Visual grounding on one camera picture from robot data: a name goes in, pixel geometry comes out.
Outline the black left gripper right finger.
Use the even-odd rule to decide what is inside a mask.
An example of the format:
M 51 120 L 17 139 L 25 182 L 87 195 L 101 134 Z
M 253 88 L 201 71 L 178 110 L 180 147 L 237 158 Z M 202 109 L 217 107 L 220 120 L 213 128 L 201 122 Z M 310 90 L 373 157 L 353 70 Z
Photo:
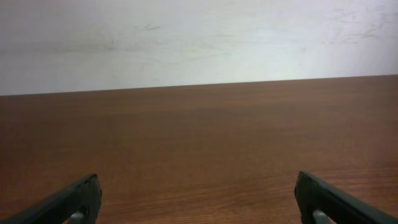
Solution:
M 397 218 L 360 201 L 309 172 L 298 173 L 294 195 L 303 224 L 397 224 Z

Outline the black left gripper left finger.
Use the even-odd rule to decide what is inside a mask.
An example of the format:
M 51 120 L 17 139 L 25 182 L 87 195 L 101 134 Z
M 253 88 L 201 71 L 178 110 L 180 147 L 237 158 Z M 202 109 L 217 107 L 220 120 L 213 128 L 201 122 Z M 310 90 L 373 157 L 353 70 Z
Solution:
M 15 224 L 95 224 L 102 202 L 98 176 L 90 174 L 39 203 L 1 220 Z

